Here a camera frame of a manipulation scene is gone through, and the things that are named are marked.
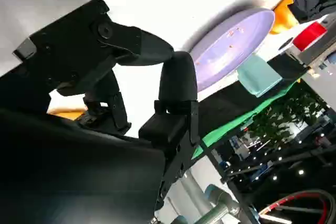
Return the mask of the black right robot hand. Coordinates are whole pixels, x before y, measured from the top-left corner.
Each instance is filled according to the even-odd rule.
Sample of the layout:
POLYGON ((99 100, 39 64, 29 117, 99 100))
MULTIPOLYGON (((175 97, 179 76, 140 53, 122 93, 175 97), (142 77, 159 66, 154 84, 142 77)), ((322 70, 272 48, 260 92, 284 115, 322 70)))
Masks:
POLYGON ((199 144, 189 53, 91 0, 30 35, 1 77, 1 223, 148 223, 199 144), (161 64, 137 138, 115 65, 161 64))

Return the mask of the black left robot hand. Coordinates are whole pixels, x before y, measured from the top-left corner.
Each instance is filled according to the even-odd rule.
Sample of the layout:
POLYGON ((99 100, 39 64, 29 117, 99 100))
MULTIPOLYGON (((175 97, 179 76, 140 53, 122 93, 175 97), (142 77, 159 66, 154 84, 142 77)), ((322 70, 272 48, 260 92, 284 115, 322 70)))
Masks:
POLYGON ((303 24, 321 18, 320 0, 293 0, 288 9, 298 23, 303 24))

